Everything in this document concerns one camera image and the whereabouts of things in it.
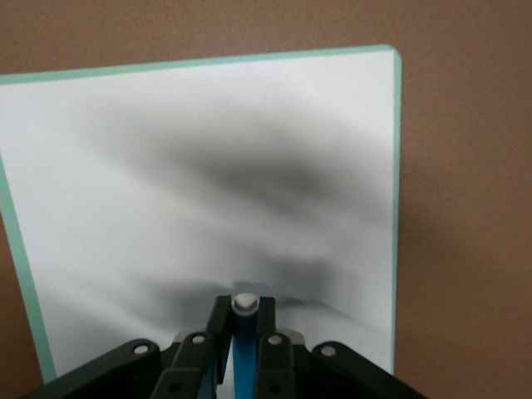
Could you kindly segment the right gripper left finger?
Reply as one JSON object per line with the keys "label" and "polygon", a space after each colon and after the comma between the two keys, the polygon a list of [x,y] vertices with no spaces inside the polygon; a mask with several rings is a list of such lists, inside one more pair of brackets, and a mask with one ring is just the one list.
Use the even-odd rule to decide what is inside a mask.
{"label": "right gripper left finger", "polygon": [[232,298],[218,296],[206,326],[184,330],[165,350],[144,338],[116,347],[26,398],[215,398],[224,378]]}

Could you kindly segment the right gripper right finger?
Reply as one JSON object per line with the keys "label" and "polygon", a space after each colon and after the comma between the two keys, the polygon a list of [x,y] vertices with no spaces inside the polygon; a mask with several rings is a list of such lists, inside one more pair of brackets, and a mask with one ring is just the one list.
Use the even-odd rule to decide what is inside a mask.
{"label": "right gripper right finger", "polygon": [[276,326],[272,297],[259,299],[256,333],[255,398],[424,397],[343,343],[307,349],[301,333]]}

